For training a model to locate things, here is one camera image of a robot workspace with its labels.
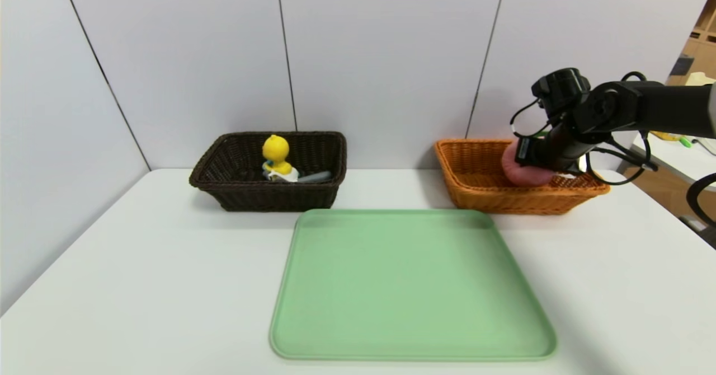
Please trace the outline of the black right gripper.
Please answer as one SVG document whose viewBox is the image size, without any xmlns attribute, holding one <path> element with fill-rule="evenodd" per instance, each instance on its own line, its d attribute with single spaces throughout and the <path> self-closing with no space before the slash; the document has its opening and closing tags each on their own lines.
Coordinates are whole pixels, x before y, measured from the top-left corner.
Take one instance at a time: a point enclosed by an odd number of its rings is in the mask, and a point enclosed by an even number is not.
<svg viewBox="0 0 716 375">
<path fill-rule="evenodd" d="M 564 168 L 565 146 L 550 138 L 519 138 L 514 161 L 520 166 Z"/>
</svg>

